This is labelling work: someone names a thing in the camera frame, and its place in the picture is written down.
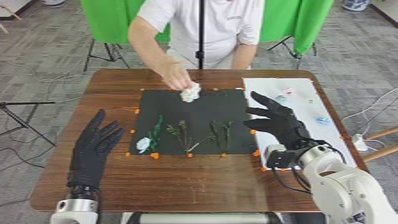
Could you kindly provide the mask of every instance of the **chair leg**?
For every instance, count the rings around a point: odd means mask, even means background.
[[[0,29],[1,29],[3,33],[8,34],[8,31],[6,31],[5,26],[3,26],[1,23],[0,23]]]
[[[371,134],[371,135],[367,136],[365,140],[372,140],[372,139],[380,138],[381,136],[392,134],[394,132],[398,132],[398,127],[394,127],[394,128],[390,128],[390,129],[387,129],[387,130],[376,132],[374,134]]]
[[[0,8],[8,12],[8,14],[15,17],[17,20],[21,20],[21,17],[15,15],[15,13],[10,11],[8,7],[5,5],[0,5]]]
[[[372,152],[369,155],[365,155],[362,157],[364,162],[369,162],[371,160],[378,159],[380,157],[383,157],[385,155],[388,155],[394,152],[398,152],[398,144],[390,145],[388,147],[380,149],[376,152]]]

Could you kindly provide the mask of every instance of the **tripod leg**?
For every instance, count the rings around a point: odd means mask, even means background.
[[[300,70],[300,65],[301,65],[301,56],[298,55],[294,70]]]
[[[40,138],[47,141],[47,143],[51,144],[51,146],[56,146],[54,143],[51,142],[51,140],[46,138],[46,136],[40,134],[40,132],[33,129],[33,127],[30,126],[30,124],[21,120],[21,118],[15,116],[15,114],[12,113],[12,111],[3,108],[3,112],[6,113],[6,115],[10,116],[10,118],[14,119],[14,121],[17,122],[17,124],[40,136]]]
[[[28,123],[30,120],[31,120],[31,117],[33,117],[33,114],[35,114],[37,107],[38,107],[38,104],[33,105],[33,109],[31,109],[31,111],[30,111],[28,118],[26,118],[26,123]]]
[[[317,50],[316,50],[316,45],[312,43],[312,51],[314,51],[314,56],[317,55]]]
[[[115,62],[115,58],[113,58],[113,54],[111,54],[111,52],[110,52],[108,44],[104,43],[102,46],[104,46],[104,50],[106,50],[106,54],[108,54],[108,60],[110,60],[111,62]]]
[[[86,72],[86,67],[88,67],[88,62],[90,62],[90,53],[92,53],[92,47],[94,47],[94,39],[90,40],[90,49],[88,49],[88,54],[86,54],[86,58],[85,58],[85,65],[83,65],[83,72]]]
[[[124,64],[125,67],[129,68],[127,63],[125,63],[125,60],[124,60],[124,58],[122,58],[122,55],[120,55],[120,52],[118,52],[115,46],[113,46],[113,52],[115,52],[115,54],[117,54],[117,56],[118,56],[118,59],[120,59],[120,61],[122,61],[122,64]]]
[[[291,36],[287,36],[278,42],[277,44],[271,46],[271,48],[268,49],[268,51],[271,51],[275,49],[275,47],[285,42],[285,40],[291,38]]]

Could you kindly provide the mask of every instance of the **robot wrist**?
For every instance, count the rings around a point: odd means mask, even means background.
[[[69,186],[67,199],[88,199],[97,201],[99,189],[92,186],[76,184]]]

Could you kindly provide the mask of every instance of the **white paper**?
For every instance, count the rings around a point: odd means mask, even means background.
[[[340,134],[337,131],[337,127],[332,122],[332,117],[326,112],[326,108],[316,94],[316,89],[312,86],[312,81],[305,78],[245,78],[245,98],[250,107],[264,108],[264,106],[252,100],[250,92],[255,91],[261,95],[264,95],[269,99],[275,99],[278,95],[285,96],[284,106],[289,107],[294,111],[296,119],[303,122],[307,131],[312,139],[324,140],[332,147],[340,151],[348,166],[355,167],[355,161],[351,158],[349,150],[344,145],[344,141],[340,139]],[[284,90],[287,88],[294,89],[291,95],[285,95]],[[330,123],[319,124],[316,122],[316,118],[328,118]],[[278,144],[275,137],[264,133],[255,132],[255,141],[257,147],[261,151],[261,163],[262,167],[266,164],[264,161],[264,150],[268,145]]]

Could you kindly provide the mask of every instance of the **person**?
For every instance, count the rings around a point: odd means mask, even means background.
[[[264,0],[207,0],[204,16],[204,68],[248,69],[257,51]],[[154,37],[170,23],[166,53]],[[197,68],[198,0],[145,0],[127,39],[141,61],[170,89],[191,86],[186,69]]]

